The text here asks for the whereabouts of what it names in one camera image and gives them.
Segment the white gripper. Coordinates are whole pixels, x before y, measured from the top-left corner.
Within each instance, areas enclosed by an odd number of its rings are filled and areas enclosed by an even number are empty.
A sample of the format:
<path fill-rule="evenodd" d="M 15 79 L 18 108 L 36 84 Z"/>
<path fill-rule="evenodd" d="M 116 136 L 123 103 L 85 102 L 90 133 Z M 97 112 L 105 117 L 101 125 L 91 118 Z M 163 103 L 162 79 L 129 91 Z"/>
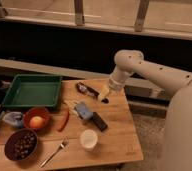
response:
<path fill-rule="evenodd" d="M 124 84 L 119 82 L 115 77 L 114 74 L 111 73 L 110 77 L 109 77 L 109 87 L 114 90 L 114 91 L 120 91 L 121 89 L 124 88 Z M 109 93 L 110 93 L 110 89 L 107 85 L 104 85 L 100 94 L 98 95 L 98 100 L 102 101 L 103 99 L 105 99 Z"/>

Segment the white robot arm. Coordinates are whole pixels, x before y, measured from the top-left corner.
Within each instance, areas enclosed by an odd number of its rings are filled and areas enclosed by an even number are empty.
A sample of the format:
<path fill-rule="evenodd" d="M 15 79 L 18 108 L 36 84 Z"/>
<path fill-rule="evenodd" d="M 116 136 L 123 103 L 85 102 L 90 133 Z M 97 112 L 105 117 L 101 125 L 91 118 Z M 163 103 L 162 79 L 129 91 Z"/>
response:
<path fill-rule="evenodd" d="M 160 171 L 192 171 L 192 72 L 145 61 L 138 50 L 120 50 L 114 62 L 98 99 L 103 100 L 112 90 L 120 91 L 133 73 L 164 89 L 172 98 L 165 120 Z"/>

